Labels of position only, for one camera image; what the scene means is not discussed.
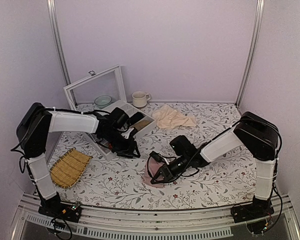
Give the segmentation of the pink and white underwear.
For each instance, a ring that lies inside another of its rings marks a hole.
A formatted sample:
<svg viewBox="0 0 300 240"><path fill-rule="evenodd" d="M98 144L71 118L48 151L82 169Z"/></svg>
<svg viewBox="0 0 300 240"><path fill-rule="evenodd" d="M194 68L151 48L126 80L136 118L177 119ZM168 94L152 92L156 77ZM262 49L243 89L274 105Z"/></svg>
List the pink and white underwear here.
<svg viewBox="0 0 300 240"><path fill-rule="evenodd" d="M154 177L159 168L163 165L162 162L157 162L155 159L153 159L151 156L148 158L146 164L145 164L145 170L142 177L143 183L148 187L154 187L157 189L163 189L165 187L164 183L158 183L158 184L152 184L151 179L152 177L149 175L148 172L151 173L151 175Z"/></svg>

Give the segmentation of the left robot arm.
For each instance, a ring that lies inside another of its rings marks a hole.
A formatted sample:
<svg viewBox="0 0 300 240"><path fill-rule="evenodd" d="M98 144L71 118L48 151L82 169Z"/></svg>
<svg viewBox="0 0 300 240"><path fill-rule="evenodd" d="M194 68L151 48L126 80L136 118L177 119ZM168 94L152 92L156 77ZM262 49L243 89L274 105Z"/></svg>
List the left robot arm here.
<svg viewBox="0 0 300 240"><path fill-rule="evenodd" d="M59 194L47 166L48 138L54 133L74 132L94 135L98 145L124 158L138 158L140 151L134 127L124 129L131 122L128 114L116 107L111 111L94 109L78 111L45 107L35 102L16 128L18 143L10 151L19 153L19 169L27 171L45 209L53 216L64 213L64 205L56 200Z"/></svg>

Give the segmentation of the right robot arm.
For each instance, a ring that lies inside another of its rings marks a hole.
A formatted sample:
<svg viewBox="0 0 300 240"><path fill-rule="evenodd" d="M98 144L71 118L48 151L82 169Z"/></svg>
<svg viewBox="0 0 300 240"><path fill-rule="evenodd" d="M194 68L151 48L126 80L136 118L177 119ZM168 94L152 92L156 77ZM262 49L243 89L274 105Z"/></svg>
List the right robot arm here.
<svg viewBox="0 0 300 240"><path fill-rule="evenodd" d="M185 135L175 137L170 146L176 157L165 157L154 151L150 153L150 158L162 163L156 173L148 173L152 185L171 183L187 168L206 167L221 155L245 146L256 161L254 198L257 200L249 206L248 213L252 218L259 218L268 210L266 201L272 194L276 163L282 147L279 129L273 123L246 111L231 127L200 147L195 147Z"/></svg>

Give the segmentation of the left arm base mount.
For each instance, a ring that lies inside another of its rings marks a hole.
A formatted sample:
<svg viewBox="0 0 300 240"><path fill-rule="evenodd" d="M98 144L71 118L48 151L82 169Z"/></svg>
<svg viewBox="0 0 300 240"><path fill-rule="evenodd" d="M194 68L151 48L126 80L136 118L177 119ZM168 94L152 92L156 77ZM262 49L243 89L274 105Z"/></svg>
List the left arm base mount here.
<svg viewBox="0 0 300 240"><path fill-rule="evenodd" d="M60 195L57 193L49 199L40 197L40 207L38 212L55 219L78 223L81 217L82 207L80 202L72 204L63 203Z"/></svg>

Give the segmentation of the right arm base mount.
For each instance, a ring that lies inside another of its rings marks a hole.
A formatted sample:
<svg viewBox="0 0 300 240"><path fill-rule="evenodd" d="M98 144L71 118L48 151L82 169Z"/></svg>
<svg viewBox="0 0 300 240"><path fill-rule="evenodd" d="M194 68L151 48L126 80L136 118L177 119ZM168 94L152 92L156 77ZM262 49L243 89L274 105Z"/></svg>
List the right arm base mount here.
<svg viewBox="0 0 300 240"><path fill-rule="evenodd" d="M236 204L230 209L230 214L235 223L269 217L274 212L270 197L267 200L261 200L254 196L252 203L245 205Z"/></svg>

